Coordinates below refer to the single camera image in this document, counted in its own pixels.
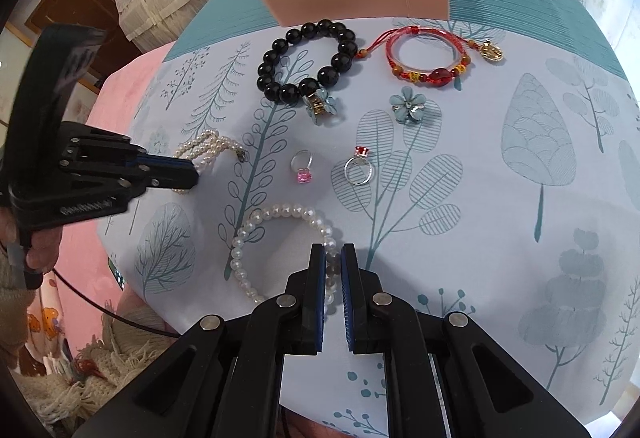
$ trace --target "human hand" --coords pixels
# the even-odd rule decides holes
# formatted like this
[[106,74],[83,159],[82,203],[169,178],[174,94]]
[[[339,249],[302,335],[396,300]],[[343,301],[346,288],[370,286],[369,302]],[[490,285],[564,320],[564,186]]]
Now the human hand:
[[[14,215],[9,209],[0,208],[0,243],[6,248],[18,237]],[[34,232],[31,236],[31,248],[27,252],[27,266],[32,270],[47,273],[53,270],[58,261],[62,227],[47,228]]]

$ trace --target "pearl bracelet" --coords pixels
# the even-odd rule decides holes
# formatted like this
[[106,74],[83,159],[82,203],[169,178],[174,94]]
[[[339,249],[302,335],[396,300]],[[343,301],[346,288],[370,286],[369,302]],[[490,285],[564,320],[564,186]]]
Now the pearl bracelet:
[[331,225],[325,223],[324,219],[317,215],[314,209],[303,207],[300,204],[291,206],[289,203],[283,203],[281,205],[276,203],[267,209],[257,209],[251,213],[247,221],[238,229],[236,236],[231,241],[233,249],[231,250],[232,260],[230,267],[231,270],[234,271],[234,277],[238,280],[240,289],[244,291],[249,299],[254,301],[254,304],[258,305],[264,302],[264,297],[258,294],[258,291],[251,286],[247,272],[242,268],[240,259],[242,258],[244,240],[249,237],[249,234],[263,221],[269,221],[276,217],[295,217],[303,221],[308,221],[309,225],[318,229],[320,232],[327,262],[327,277],[324,285],[324,312],[326,313],[327,308],[334,302],[334,293],[338,288],[337,278],[335,276],[340,272],[340,251],[338,250],[336,240],[332,237],[334,229]]
[[[175,158],[184,158],[187,160],[195,160],[202,156],[199,163],[194,163],[193,166],[198,172],[203,172],[207,167],[212,166],[215,163],[216,158],[223,151],[231,149],[236,152],[240,163],[247,161],[247,153],[240,142],[237,142],[228,136],[220,136],[217,130],[203,131],[193,140],[190,140],[180,145],[174,153]],[[186,194],[189,191],[180,189],[174,189],[174,192],[179,194]]]

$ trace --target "red bead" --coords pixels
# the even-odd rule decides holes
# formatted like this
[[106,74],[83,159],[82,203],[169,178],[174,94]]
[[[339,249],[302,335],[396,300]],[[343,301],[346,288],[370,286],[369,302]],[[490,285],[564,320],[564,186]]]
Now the red bead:
[[429,82],[431,84],[440,87],[441,85],[449,84],[453,80],[453,75],[446,68],[434,69],[429,75]]

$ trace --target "black bead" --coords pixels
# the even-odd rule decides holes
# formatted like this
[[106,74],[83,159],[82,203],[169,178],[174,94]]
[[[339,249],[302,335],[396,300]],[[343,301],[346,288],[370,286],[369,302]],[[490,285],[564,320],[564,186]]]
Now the black bead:
[[302,32],[302,36],[305,37],[305,39],[313,39],[318,34],[318,29],[313,23],[302,24],[300,31]]
[[289,49],[289,43],[285,39],[275,39],[271,45],[271,49],[278,55],[284,55]]
[[318,89],[320,89],[320,84],[318,84],[318,81],[316,79],[310,78],[308,76],[300,80],[300,83],[298,84],[298,89],[300,90],[300,94],[302,96],[311,96]]
[[262,56],[262,59],[265,62],[276,65],[280,61],[280,56],[275,51],[269,50]]
[[332,87],[338,83],[338,72],[331,66],[324,66],[318,71],[318,82],[323,87]]
[[285,84],[280,88],[280,100],[289,105],[298,103],[300,93],[296,84]]
[[284,38],[287,39],[287,42],[289,44],[292,44],[293,46],[295,46],[297,43],[300,42],[300,40],[302,40],[302,33],[300,33],[299,29],[292,28],[287,32]]
[[345,30],[347,28],[347,26],[345,26],[342,23],[333,23],[331,26],[329,26],[329,34],[334,38],[337,39],[338,38],[338,32],[340,30]]
[[258,74],[273,74],[273,64],[270,62],[263,62],[258,66]]
[[344,53],[353,58],[358,53],[358,45],[353,40],[342,40],[338,43],[338,53]]
[[278,82],[271,82],[271,84],[267,84],[267,87],[264,88],[264,95],[270,102],[279,102],[280,84],[278,84]]
[[336,53],[331,57],[331,65],[334,66],[338,72],[349,71],[351,68],[351,57],[344,53]]
[[355,40],[356,39],[356,34],[353,33],[351,30],[345,28],[343,30],[340,30],[338,32],[338,40]]
[[318,35],[321,37],[328,37],[329,27],[332,24],[333,23],[329,19],[322,19],[321,21],[319,21],[318,26],[316,26],[316,28],[318,29]]
[[273,76],[270,74],[262,74],[258,77],[257,82],[255,83],[258,86],[258,89],[264,91],[267,85],[273,82]]

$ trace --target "pink gemstone ring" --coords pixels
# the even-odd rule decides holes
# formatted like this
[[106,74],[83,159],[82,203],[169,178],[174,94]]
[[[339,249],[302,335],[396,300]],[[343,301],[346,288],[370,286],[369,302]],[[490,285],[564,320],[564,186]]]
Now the pink gemstone ring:
[[308,183],[311,181],[311,162],[314,157],[311,151],[303,149],[294,154],[291,159],[291,170],[296,174],[298,183]]

